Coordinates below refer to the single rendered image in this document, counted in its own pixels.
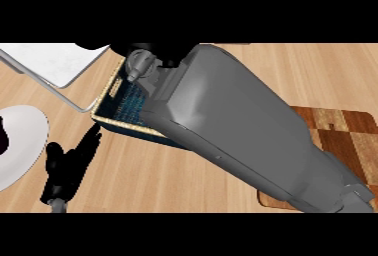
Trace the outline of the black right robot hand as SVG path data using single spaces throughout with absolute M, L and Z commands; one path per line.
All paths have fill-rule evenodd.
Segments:
M 146 50 L 162 61 L 164 68 L 177 68 L 196 43 L 77 42 L 77 45 L 87 50 L 109 46 L 124 57 L 128 57 L 136 50 Z

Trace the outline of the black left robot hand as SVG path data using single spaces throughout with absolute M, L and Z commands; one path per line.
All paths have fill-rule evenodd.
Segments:
M 74 149 L 63 152 L 58 142 L 46 146 L 47 181 L 40 201 L 47 204 L 55 199 L 68 202 L 77 193 L 87 167 L 100 144 L 100 126 L 94 124 Z

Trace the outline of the dark blue wicker-rimmed basket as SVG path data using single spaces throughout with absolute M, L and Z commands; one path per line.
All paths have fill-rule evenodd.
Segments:
M 111 132 L 183 149 L 171 139 L 142 121 L 139 113 L 145 104 L 142 89 L 127 81 L 125 59 L 118 62 L 91 109 L 93 121 Z

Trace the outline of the checkered wooden cutting board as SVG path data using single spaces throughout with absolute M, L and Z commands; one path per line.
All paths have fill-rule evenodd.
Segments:
M 314 145 L 334 154 L 363 181 L 378 213 L 378 123 L 368 112 L 292 106 Z

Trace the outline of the white plate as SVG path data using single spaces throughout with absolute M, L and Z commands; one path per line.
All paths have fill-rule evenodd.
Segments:
M 0 109 L 9 147 L 0 154 L 0 191 L 25 175 L 32 167 L 49 137 L 49 121 L 38 108 L 16 105 Z

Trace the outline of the dark purple vegetable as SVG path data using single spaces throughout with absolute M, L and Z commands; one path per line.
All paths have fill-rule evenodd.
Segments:
M 3 117 L 0 116 L 0 155 L 9 148 L 9 136 L 4 129 Z

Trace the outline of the white slab with grey rim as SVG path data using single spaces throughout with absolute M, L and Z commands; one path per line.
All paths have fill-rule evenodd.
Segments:
M 16 73 L 25 74 L 80 113 L 86 113 L 96 100 L 81 108 L 59 89 L 72 84 L 108 49 L 105 45 L 89 50 L 75 43 L 0 43 L 0 61 Z

